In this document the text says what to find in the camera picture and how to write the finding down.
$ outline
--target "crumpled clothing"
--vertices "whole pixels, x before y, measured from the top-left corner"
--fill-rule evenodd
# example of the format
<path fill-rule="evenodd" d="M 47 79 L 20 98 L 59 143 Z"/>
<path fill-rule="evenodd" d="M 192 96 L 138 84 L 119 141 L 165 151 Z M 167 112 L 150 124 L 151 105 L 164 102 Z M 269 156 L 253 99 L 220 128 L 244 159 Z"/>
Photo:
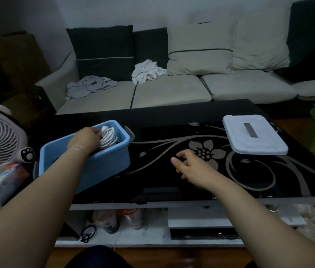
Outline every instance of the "crumpled clothing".
<path fill-rule="evenodd" d="M 78 99 L 88 96 L 92 92 L 97 92 L 99 90 L 106 90 L 108 88 L 114 87 L 118 84 L 117 81 L 113 81 L 106 77 L 98 76 L 85 76 L 77 83 L 69 83 L 67 88 L 67 99 Z"/>
<path fill-rule="evenodd" d="M 135 70 L 132 73 L 133 83 L 142 84 L 146 80 L 155 80 L 158 76 L 166 74 L 166 69 L 158 67 L 156 62 L 152 62 L 150 59 L 143 63 L 135 65 Z"/>

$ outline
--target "person's left hand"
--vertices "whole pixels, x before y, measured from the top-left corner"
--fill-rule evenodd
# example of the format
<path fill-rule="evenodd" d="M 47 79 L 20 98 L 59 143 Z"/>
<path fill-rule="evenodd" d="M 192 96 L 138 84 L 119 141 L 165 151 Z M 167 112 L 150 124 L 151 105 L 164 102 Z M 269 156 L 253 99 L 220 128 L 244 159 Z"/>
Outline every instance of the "person's left hand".
<path fill-rule="evenodd" d="M 87 155 L 100 147 L 101 132 L 98 128 L 85 127 L 70 139 L 67 148 L 81 146 Z"/>

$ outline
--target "gray cloth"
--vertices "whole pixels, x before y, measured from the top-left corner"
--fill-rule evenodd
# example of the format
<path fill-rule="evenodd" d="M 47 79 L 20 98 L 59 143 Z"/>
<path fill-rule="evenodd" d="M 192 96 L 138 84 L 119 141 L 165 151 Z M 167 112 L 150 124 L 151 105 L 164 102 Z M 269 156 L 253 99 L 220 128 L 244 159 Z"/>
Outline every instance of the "gray cloth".
<path fill-rule="evenodd" d="M 118 84 L 117 81 L 113 81 L 106 77 L 98 76 L 85 76 L 77 83 L 69 83 L 67 88 L 67 98 L 78 99 L 88 96 L 92 92 L 99 90 L 105 90 L 114 87 Z"/>

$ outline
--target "black cable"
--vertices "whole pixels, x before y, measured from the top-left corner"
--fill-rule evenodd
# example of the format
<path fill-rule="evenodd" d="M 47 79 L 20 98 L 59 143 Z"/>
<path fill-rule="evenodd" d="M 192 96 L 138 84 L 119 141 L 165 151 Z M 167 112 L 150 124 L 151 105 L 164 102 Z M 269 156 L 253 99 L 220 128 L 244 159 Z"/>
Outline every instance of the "black cable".
<path fill-rule="evenodd" d="M 88 228 L 94 228 L 94 232 L 93 233 L 84 233 L 84 231 L 86 231 Z M 97 231 L 97 227 L 95 225 L 86 226 L 81 231 L 81 236 L 82 236 L 81 242 L 88 243 L 89 240 L 93 238 L 96 231 Z"/>

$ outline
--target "sofa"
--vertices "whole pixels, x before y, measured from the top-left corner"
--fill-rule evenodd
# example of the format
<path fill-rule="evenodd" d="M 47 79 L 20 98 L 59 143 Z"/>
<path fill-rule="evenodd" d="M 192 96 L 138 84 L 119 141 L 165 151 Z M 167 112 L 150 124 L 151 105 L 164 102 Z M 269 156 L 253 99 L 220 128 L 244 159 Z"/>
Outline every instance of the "sofa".
<path fill-rule="evenodd" d="M 234 17 L 234 24 L 224 17 L 137 32 L 132 26 L 69 29 L 75 50 L 35 86 L 57 115 L 232 99 L 273 105 L 314 101 L 315 81 L 292 84 L 273 70 L 300 63 L 315 48 L 315 0 L 294 2 L 282 14 L 272 8 Z M 127 41 L 124 47 L 111 48 L 116 36 Z M 194 50 L 200 46 L 203 52 Z M 134 85 L 132 66 L 146 59 L 168 73 Z M 93 74 L 118 80 L 118 85 L 66 100 L 68 83 Z"/>

